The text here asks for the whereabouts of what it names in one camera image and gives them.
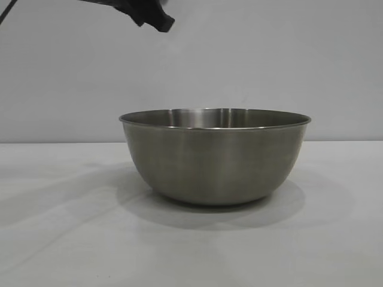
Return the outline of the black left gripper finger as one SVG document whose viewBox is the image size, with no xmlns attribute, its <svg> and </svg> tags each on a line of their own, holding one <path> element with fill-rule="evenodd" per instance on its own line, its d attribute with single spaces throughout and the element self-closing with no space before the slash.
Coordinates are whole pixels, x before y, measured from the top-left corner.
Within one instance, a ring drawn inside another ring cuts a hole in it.
<svg viewBox="0 0 383 287">
<path fill-rule="evenodd" d="M 121 1 L 121 0 L 82 0 L 82 1 L 113 7 L 115 10 L 128 15 L 137 26 L 141 27 L 144 24 L 144 20 L 142 16 L 140 16 L 139 13 L 132 8 L 129 1 Z"/>
<path fill-rule="evenodd" d="M 169 32 L 175 19 L 167 15 L 157 0 L 127 1 L 129 15 L 138 25 L 148 24 L 159 32 Z"/>
</svg>

